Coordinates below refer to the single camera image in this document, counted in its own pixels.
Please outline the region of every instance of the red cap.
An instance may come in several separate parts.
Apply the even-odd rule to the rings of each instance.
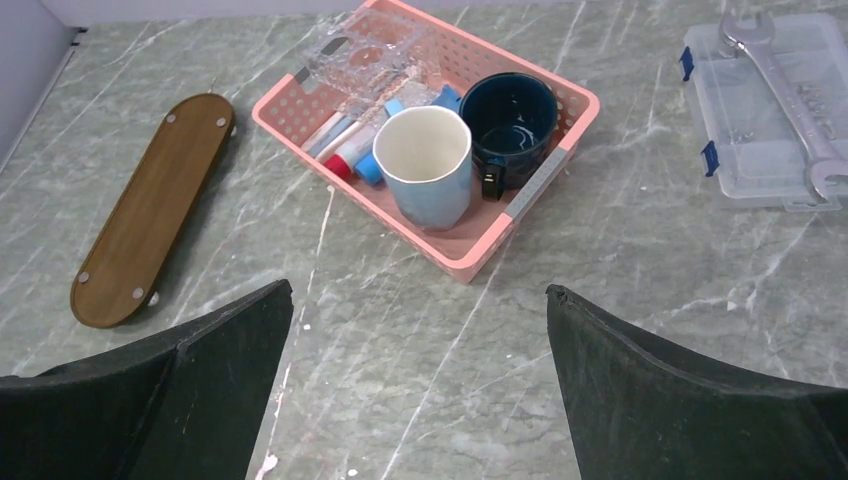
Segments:
[[[345,163],[344,159],[338,155],[330,157],[329,160],[324,162],[324,166],[327,167],[327,170],[335,173],[342,180],[353,175],[348,164]]]

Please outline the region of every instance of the wrench handle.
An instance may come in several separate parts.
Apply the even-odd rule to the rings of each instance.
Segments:
[[[783,68],[774,58],[769,45],[746,45],[743,51],[748,55],[757,70],[762,74],[780,108],[792,124],[792,128],[798,136],[798,140],[804,146],[808,154],[808,163],[819,160],[839,158],[839,153],[831,145],[830,140],[816,123],[810,109],[804,103],[801,95],[792,88],[789,79],[783,72]]]

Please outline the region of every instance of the mug rim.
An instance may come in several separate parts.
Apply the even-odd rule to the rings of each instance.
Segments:
[[[405,115],[414,114],[415,112],[419,112],[419,111],[423,111],[423,110],[436,110],[436,111],[440,111],[440,112],[443,112],[443,113],[447,113],[448,116],[453,117],[454,119],[457,120],[457,122],[462,126],[462,131],[465,134],[465,146],[463,147],[464,153],[462,154],[462,158],[460,158],[459,161],[456,162],[456,165],[454,165],[453,168],[451,168],[448,172],[446,172],[446,173],[444,173],[444,174],[442,174],[442,175],[440,175],[436,178],[431,178],[429,180],[407,180],[407,179],[398,177],[397,175],[389,172],[386,169],[386,167],[383,165],[383,162],[380,161],[380,156],[377,155],[377,149],[375,147],[377,145],[377,142],[380,139],[381,134],[383,134],[385,128],[392,121],[397,122],[398,121],[397,119],[399,119],[399,118],[401,118]],[[444,180],[445,178],[456,173],[456,171],[459,170],[460,167],[462,167],[462,164],[468,158],[469,154],[471,154],[471,146],[472,146],[471,129],[468,128],[468,125],[465,124],[465,122],[462,120],[462,117],[460,117],[458,113],[454,112],[453,110],[451,110],[449,108],[445,108],[445,107],[442,107],[442,106],[439,106],[439,105],[422,105],[422,106],[417,106],[417,107],[409,107],[409,108],[405,108],[401,112],[391,116],[386,121],[386,123],[384,123],[380,127],[380,129],[377,131],[377,135],[374,137],[374,142],[373,142],[372,145],[373,146],[371,148],[371,151],[374,154],[374,160],[377,162],[377,165],[380,167],[380,170],[383,172],[384,176],[387,176],[387,177],[389,177],[393,180],[396,180],[396,181],[403,183],[403,184],[406,184],[406,185],[424,185],[424,184],[436,183],[436,182],[439,182],[441,180]]]
[[[481,85],[483,85],[484,83],[486,83],[490,80],[493,80],[493,79],[498,78],[498,77],[507,77],[507,76],[524,77],[526,79],[532,80],[533,82],[535,82],[539,86],[541,86],[546,92],[548,92],[548,97],[551,100],[551,104],[554,105],[554,113],[551,116],[552,122],[553,122],[553,127],[550,129],[550,131],[548,131],[548,133],[545,134],[545,136],[542,137],[539,140],[538,143],[536,143],[535,145],[532,145],[530,147],[527,147],[524,150],[519,150],[517,152],[510,152],[510,153],[501,153],[501,152],[497,152],[495,150],[489,150],[488,148],[485,148],[482,145],[480,145],[480,142],[478,142],[477,140],[474,140],[473,137],[471,138],[471,143],[474,146],[475,150],[481,151],[481,152],[485,153],[486,155],[503,157],[503,158],[510,158],[510,157],[517,156],[517,155],[524,155],[526,153],[529,153],[529,152],[539,148],[539,145],[547,144],[548,142],[550,142],[551,137],[553,137],[553,134],[554,134],[554,132],[556,132],[556,129],[557,129],[557,122],[556,122],[557,118],[556,118],[556,116],[557,116],[557,110],[558,110],[558,108],[556,106],[556,104],[557,104],[556,96],[554,96],[554,92],[552,92],[551,89],[548,88],[548,85],[545,82],[539,80],[538,78],[534,77],[533,75],[528,75],[528,74],[522,73],[522,72],[500,72],[500,73],[496,73],[494,75],[489,75],[488,77],[480,79],[477,83],[475,83],[474,85],[471,86],[471,88],[468,89],[468,91],[465,93],[465,95],[463,95],[462,101],[459,104],[459,116],[460,116],[460,118],[462,118],[462,112],[465,110],[465,102],[471,96],[471,94],[474,93],[474,90],[477,90]]]

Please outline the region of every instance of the dark blue mug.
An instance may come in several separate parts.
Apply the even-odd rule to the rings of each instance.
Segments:
[[[504,190],[523,187],[545,161],[557,126],[557,101],[530,75],[499,73],[468,90],[459,116],[471,130],[483,197],[500,200]]]

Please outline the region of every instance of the brown wooden board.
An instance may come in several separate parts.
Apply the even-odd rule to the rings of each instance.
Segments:
[[[147,303],[234,125],[232,105],[212,93],[168,112],[74,278],[80,323],[111,327]]]

